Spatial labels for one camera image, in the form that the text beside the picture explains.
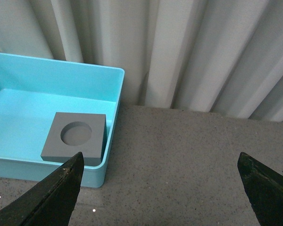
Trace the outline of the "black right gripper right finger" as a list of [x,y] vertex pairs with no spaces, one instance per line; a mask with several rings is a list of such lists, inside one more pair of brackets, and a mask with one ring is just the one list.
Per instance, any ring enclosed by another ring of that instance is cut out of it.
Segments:
[[237,167],[259,224],[283,226],[283,176],[245,152]]

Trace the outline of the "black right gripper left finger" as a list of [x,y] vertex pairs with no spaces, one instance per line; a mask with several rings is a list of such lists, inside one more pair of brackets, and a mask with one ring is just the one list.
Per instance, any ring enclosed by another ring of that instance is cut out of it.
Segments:
[[78,152],[25,194],[0,210],[0,226],[67,226],[81,189]]

